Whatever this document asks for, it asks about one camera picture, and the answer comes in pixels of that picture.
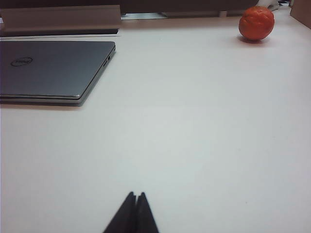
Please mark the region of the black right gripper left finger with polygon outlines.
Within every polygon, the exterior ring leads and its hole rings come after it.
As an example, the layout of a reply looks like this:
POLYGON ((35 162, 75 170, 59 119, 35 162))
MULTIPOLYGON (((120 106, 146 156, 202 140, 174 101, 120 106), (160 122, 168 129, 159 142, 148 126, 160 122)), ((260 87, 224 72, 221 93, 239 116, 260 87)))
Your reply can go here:
POLYGON ((135 225, 135 206, 136 196, 130 192, 105 228, 104 233, 132 233, 135 225))

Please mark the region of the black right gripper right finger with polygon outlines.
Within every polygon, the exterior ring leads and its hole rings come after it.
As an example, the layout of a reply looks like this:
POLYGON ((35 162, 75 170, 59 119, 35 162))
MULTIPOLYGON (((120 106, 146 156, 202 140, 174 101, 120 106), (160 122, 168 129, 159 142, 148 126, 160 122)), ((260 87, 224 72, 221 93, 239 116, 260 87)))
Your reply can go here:
POLYGON ((134 232, 159 233, 152 210, 144 192, 138 196, 136 202, 134 232))

